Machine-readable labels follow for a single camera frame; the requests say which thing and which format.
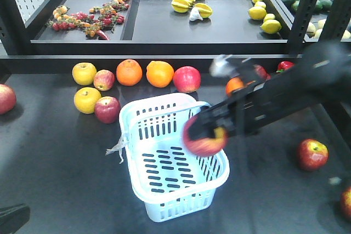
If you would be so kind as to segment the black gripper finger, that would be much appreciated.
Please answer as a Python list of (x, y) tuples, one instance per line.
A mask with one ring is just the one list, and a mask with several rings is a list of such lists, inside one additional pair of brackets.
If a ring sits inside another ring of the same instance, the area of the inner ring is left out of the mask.
[(17, 204), (1, 208), (1, 233), (16, 233), (30, 219), (30, 207)]

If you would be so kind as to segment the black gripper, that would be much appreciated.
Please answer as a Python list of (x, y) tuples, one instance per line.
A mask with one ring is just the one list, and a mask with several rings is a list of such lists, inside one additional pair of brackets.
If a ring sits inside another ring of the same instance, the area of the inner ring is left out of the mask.
[(192, 141), (214, 139), (214, 129), (223, 127), (228, 136), (252, 134), (263, 127), (260, 95), (262, 85), (249, 85), (232, 92), (224, 101), (189, 119), (188, 136)]

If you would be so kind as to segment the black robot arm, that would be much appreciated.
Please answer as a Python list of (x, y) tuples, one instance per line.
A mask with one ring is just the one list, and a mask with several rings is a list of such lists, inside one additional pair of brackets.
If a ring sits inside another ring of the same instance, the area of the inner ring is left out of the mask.
[(218, 127), (228, 136), (249, 134), (311, 105), (350, 100), (350, 50), (343, 42), (316, 42), (294, 66), (267, 81), (255, 73), (250, 60), (236, 72), (248, 86), (189, 119), (183, 137), (213, 138)]

